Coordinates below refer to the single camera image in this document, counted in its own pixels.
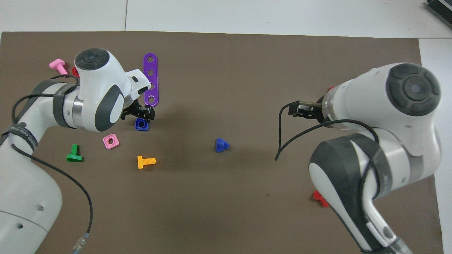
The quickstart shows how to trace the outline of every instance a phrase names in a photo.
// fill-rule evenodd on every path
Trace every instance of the purple perforated bar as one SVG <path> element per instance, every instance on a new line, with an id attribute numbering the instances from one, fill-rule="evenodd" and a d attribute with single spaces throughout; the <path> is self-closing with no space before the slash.
<path id="1" fill-rule="evenodd" d="M 151 83 L 151 89 L 144 92 L 144 104 L 155 107 L 159 103 L 159 72 L 155 54 L 147 53 L 144 56 L 143 72 Z"/>

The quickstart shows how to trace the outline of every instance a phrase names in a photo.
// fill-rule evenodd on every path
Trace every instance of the white tile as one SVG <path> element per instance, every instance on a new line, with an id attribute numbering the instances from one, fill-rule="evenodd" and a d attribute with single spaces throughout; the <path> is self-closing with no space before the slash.
<path id="1" fill-rule="evenodd" d="M 435 173 L 435 184 L 444 253 L 452 253 L 452 40 L 419 40 L 419 49 L 422 66 L 431 70 L 441 84 L 442 101 L 435 124 L 441 139 L 442 160 Z"/>
<path id="2" fill-rule="evenodd" d="M 123 31 L 127 0 L 1 0 L 0 31 Z"/>
<path id="3" fill-rule="evenodd" d="M 128 0 L 126 31 L 452 38 L 425 0 Z"/>

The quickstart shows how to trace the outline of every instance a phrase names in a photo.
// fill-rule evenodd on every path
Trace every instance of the yellow-orange screw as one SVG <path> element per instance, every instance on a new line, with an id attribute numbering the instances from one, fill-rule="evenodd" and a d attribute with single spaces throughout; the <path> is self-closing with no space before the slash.
<path id="1" fill-rule="evenodd" d="M 147 158 L 143 159 L 143 156 L 139 155 L 137 156 L 138 159 L 138 168 L 143 169 L 143 165 L 152 165 L 156 163 L 155 158 Z"/>

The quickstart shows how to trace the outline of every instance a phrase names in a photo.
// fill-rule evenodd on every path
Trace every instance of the plastic toy piece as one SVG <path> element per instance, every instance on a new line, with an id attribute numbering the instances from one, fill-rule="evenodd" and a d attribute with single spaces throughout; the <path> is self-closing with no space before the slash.
<path id="1" fill-rule="evenodd" d="M 328 204 L 328 202 L 323 198 L 323 196 L 320 194 L 319 191 L 314 191 L 314 193 L 312 194 L 312 196 L 314 196 L 315 200 L 320 201 L 320 203 L 322 204 L 323 207 L 329 207 L 330 205 Z"/>
<path id="2" fill-rule="evenodd" d="M 110 134 L 104 138 L 105 148 L 112 149 L 119 145 L 118 137 L 114 134 Z"/>
<path id="3" fill-rule="evenodd" d="M 143 73 L 151 83 L 151 89 L 144 92 L 144 104 L 155 107 L 159 103 L 159 72 L 155 54 L 147 53 L 143 57 Z"/>
<path id="4" fill-rule="evenodd" d="M 149 122 L 143 118 L 137 118 L 135 120 L 135 129 L 137 131 L 145 132 L 149 129 Z"/>
<path id="5" fill-rule="evenodd" d="M 75 66 L 72 68 L 72 74 L 77 78 L 80 78 L 79 72 L 77 71 L 77 68 Z"/>
<path id="6" fill-rule="evenodd" d="M 56 59 L 55 61 L 49 63 L 49 67 L 57 70 L 61 75 L 67 74 L 67 71 L 64 69 L 63 65 L 66 63 L 61 60 L 60 58 Z"/>
<path id="7" fill-rule="evenodd" d="M 155 158 L 143 159 L 143 156 L 141 156 L 141 155 L 137 156 L 137 160 L 138 160 L 138 168 L 139 169 L 143 169 L 143 166 L 152 165 L 152 164 L 155 164 L 157 162 L 155 160 Z"/>
<path id="8" fill-rule="evenodd" d="M 228 148 L 229 148 L 228 142 L 222 140 L 221 138 L 217 138 L 217 145 L 215 146 L 215 149 L 218 153 L 223 152 Z"/>
<path id="9" fill-rule="evenodd" d="M 83 160 L 82 156 L 77 155 L 79 149 L 78 144 L 73 144 L 71 147 L 71 154 L 66 155 L 66 160 L 69 162 L 80 162 Z"/>

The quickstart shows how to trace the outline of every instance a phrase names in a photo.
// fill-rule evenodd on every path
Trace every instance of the blue triangular block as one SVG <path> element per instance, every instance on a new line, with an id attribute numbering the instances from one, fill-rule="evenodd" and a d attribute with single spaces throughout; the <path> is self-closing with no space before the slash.
<path id="1" fill-rule="evenodd" d="M 222 140 L 221 138 L 217 138 L 217 145 L 215 146 L 215 149 L 217 152 L 223 152 L 224 150 L 229 148 L 228 142 Z"/>

